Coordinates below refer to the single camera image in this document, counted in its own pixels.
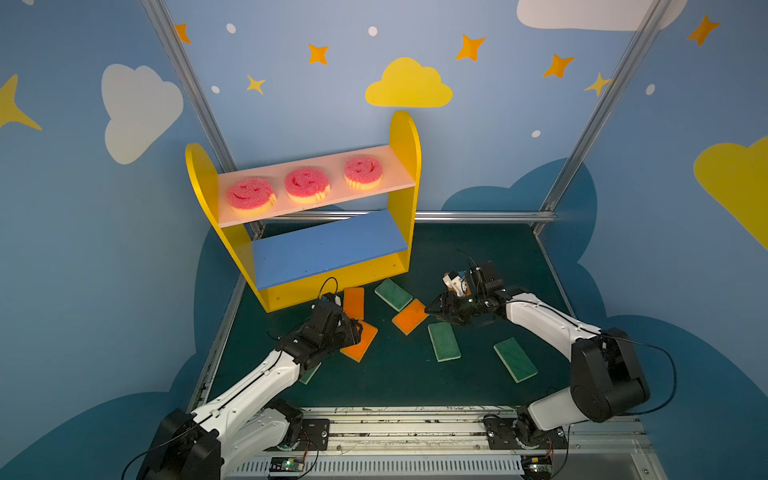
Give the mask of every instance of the pink shelf board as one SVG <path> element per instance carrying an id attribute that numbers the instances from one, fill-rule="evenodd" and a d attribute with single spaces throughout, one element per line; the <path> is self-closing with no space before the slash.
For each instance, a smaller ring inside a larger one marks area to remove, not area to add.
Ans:
<path id="1" fill-rule="evenodd" d="M 347 185 L 344 181 L 344 164 L 348 159 L 355 157 L 356 155 L 370 155 L 381 162 L 384 170 L 384 177 L 377 188 L 372 190 L 357 190 L 356 188 Z M 331 184 L 331 191 L 322 202 L 303 205 L 288 198 L 283 179 L 292 170 L 301 167 L 317 168 L 328 177 Z M 230 208 L 224 194 L 227 192 L 227 188 L 248 177 L 262 177 L 269 180 L 272 184 L 272 188 L 275 190 L 277 202 L 275 202 L 272 208 L 264 214 L 254 215 L 252 217 L 241 217 Z M 254 222 L 256 220 L 263 220 L 265 218 L 277 217 L 284 214 L 292 214 L 293 212 L 338 204 L 340 202 L 370 197 L 372 195 L 385 194 L 403 188 L 414 187 L 415 185 L 415 181 L 413 181 L 413 178 L 389 145 L 364 148 L 362 150 L 349 151 L 343 154 L 307 158 L 305 160 L 288 162 L 285 164 L 239 170 L 219 175 L 219 226 L 232 227 L 233 225 L 239 225 L 241 223 Z"/>

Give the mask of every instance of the pink sponge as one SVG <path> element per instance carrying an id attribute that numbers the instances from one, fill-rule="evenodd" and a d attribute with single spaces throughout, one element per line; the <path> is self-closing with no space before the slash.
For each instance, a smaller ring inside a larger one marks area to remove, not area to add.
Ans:
<path id="1" fill-rule="evenodd" d="M 285 179 L 288 197 L 299 204 L 314 204 L 331 190 L 328 177 L 316 168 L 297 168 Z"/>
<path id="2" fill-rule="evenodd" d="M 277 200 L 270 181 L 251 177 L 227 188 L 227 203 L 240 215 L 253 216 L 269 210 Z"/>
<path id="3" fill-rule="evenodd" d="M 371 190 L 380 184 L 384 170 L 374 157 L 361 155 L 350 158 L 344 165 L 344 181 L 352 188 Z"/>

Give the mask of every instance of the blue shelf board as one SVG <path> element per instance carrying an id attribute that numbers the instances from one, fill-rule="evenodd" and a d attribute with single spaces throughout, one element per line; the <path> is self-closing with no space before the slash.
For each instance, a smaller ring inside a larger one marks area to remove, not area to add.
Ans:
<path id="1" fill-rule="evenodd" d="M 389 210 L 253 242 L 259 290 L 408 249 Z"/>

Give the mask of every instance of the toy shelf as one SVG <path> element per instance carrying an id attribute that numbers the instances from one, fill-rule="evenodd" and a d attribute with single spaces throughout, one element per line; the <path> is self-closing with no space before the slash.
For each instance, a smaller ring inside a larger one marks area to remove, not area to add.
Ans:
<path id="1" fill-rule="evenodd" d="M 373 190 L 354 190 L 343 180 L 344 162 L 369 154 L 382 162 L 384 178 Z M 283 178 L 298 167 L 328 176 L 331 190 L 322 203 L 296 204 Z M 199 144 L 187 145 L 187 171 L 210 224 L 267 312 L 317 298 L 323 282 L 335 277 L 339 290 L 408 271 L 421 180 L 419 132 L 410 115 L 398 111 L 389 127 L 389 145 L 343 154 L 218 174 Z M 267 177 L 277 202 L 264 215 L 237 217 L 224 192 L 245 177 Z M 389 194 L 386 210 L 252 241 L 243 223 L 377 194 Z"/>
<path id="2" fill-rule="evenodd" d="M 376 158 L 382 164 L 384 176 L 377 188 L 371 190 L 358 190 L 352 188 L 344 181 L 344 164 L 346 161 L 356 155 L 370 155 Z M 286 193 L 283 179 L 287 174 L 297 168 L 312 167 L 321 170 L 327 177 L 331 185 L 331 190 L 323 201 L 316 204 L 298 204 Z M 277 196 L 277 202 L 264 214 L 250 217 L 242 217 L 236 214 L 227 204 L 224 196 L 227 189 L 248 177 L 266 178 L 272 184 Z M 307 158 L 305 160 L 288 162 L 285 164 L 269 165 L 267 167 L 250 168 L 248 170 L 239 170 L 228 174 L 220 174 L 219 177 L 219 212 L 218 220 L 220 227 L 231 227 L 240 223 L 254 222 L 266 218 L 278 217 L 279 215 L 292 214 L 302 210 L 309 210 L 326 205 L 339 204 L 348 200 L 370 197 L 377 194 L 386 194 L 395 190 L 413 187 L 416 182 L 397 158 L 395 152 L 389 145 L 381 147 L 365 148 L 343 154 L 326 155 L 324 157 Z"/>

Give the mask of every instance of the green sponge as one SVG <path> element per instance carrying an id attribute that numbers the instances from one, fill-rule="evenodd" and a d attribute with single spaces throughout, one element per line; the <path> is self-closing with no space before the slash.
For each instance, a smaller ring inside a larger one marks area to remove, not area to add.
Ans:
<path id="1" fill-rule="evenodd" d="M 450 323 L 433 323 L 427 328 L 438 362 L 462 358 L 462 353 L 458 350 L 458 343 L 456 343 L 456 337 L 453 334 L 453 327 L 451 327 Z"/>
<path id="2" fill-rule="evenodd" d="M 400 288 L 397 283 L 392 282 L 391 278 L 381 282 L 381 285 L 373 291 L 398 312 L 413 300 L 413 295 Z"/>
<path id="3" fill-rule="evenodd" d="M 304 375 L 302 375 L 302 376 L 301 376 L 301 378 L 299 379 L 299 381 L 300 381 L 301 383 L 303 383 L 304 385 L 306 385 L 307 383 L 309 383 L 309 382 L 310 382 L 310 380 L 312 379 L 312 377 L 314 377 L 314 376 L 315 376 L 315 373 L 317 372 L 317 369 L 318 369 L 318 368 L 320 368 L 320 366 L 321 366 L 322 364 L 323 364 L 322 362 L 321 362 L 321 363 L 318 363 L 318 364 L 315 366 L 315 368 L 307 370 L 307 371 L 304 373 Z"/>
<path id="4" fill-rule="evenodd" d="M 495 344 L 493 350 L 498 354 L 498 358 L 502 359 L 504 366 L 517 383 L 530 379 L 538 373 L 536 366 L 514 338 Z"/>

